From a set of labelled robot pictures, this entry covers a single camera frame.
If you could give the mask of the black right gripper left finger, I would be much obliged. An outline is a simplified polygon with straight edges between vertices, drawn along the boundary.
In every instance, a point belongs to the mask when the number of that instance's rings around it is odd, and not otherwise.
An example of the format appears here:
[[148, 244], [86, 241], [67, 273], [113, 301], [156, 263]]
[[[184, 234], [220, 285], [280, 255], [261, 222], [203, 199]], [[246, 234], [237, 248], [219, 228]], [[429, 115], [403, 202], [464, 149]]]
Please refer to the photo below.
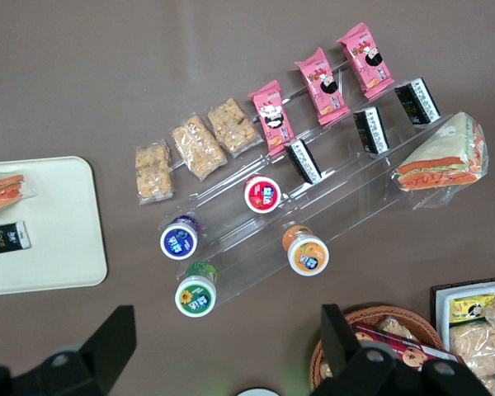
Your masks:
[[120, 305], [77, 349], [12, 380], [13, 395], [108, 395], [136, 348], [134, 307]]

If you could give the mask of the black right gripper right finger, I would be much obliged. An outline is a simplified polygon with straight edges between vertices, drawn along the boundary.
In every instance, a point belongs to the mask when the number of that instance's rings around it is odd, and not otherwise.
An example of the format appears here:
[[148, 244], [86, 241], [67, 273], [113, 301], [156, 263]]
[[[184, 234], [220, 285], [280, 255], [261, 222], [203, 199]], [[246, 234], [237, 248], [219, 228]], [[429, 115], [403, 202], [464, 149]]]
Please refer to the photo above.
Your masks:
[[473, 372], [458, 362], [440, 358], [415, 370], [380, 342], [356, 339], [336, 304], [321, 308], [321, 342], [333, 377], [313, 395], [488, 395]]

